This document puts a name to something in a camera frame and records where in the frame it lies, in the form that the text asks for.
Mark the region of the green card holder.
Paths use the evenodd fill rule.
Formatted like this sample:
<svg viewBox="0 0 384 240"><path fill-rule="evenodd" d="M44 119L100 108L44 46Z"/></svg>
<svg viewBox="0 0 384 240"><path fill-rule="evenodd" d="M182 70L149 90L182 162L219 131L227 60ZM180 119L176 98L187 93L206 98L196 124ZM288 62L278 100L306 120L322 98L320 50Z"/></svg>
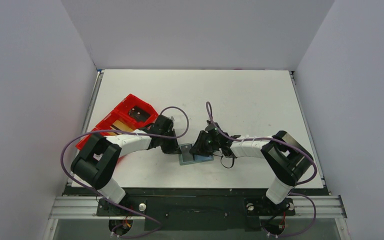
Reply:
<svg viewBox="0 0 384 240"><path fill-rule="evenodd" d="M214 160L214 157L212 155L203 156L203 155L191 154L190 149L192 148L192 146L193 145L191 143L181 144L179 146L181 153L178 155L178 159L179 159L179 164L181 166L210 162Z"/></svg>

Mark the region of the black VIP card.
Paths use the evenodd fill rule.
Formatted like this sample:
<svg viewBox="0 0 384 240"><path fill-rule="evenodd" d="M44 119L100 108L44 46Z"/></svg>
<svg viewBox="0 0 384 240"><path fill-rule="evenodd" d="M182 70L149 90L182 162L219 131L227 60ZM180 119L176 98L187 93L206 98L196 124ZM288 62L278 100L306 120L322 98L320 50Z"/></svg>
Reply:
<svg viewBox="0 0 384 240"><path fill-rule="evenodd" d="M181 165L189 165L194 162L194 156L190 153L192 145L191 144L185 144L180 146L181 149L181 155L179 163Z"/></svg>

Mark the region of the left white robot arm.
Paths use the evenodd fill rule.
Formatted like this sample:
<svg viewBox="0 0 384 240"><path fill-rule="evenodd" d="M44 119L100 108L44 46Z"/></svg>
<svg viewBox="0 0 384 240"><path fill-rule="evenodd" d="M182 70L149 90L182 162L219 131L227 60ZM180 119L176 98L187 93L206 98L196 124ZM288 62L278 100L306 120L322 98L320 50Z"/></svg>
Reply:
<svg viewBox="0 0 384 240"><path fill-rule="evenodd" d="M103 136L94 133L74 158L70 169L110 200L109 208L116 215L123 215L129 210L129 201L125 198L126 191L113 179L118 159L158 147L164 154L180 154L175 136L173 120L164 115L159 115L149 126L129 134Z"/></svg>

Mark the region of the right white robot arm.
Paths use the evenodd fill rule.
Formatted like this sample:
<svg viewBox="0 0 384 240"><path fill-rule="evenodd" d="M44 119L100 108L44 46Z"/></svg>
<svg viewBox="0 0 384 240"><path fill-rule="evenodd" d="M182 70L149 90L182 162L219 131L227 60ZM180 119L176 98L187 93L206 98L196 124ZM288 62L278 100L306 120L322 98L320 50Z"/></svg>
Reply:
<svg viewBox="0 0 384 240"><path fill-rule="evenodd" d="M282 207L290 191L302 184L301 177L315 166L311 154L284 130L269 137L249 137L228 135L217 123L210 123L200 131L189 152L195 156L209 157L221 152L231 159L250 157L266 160L275 175L262 199L262 207L269 214Z"/></svg>

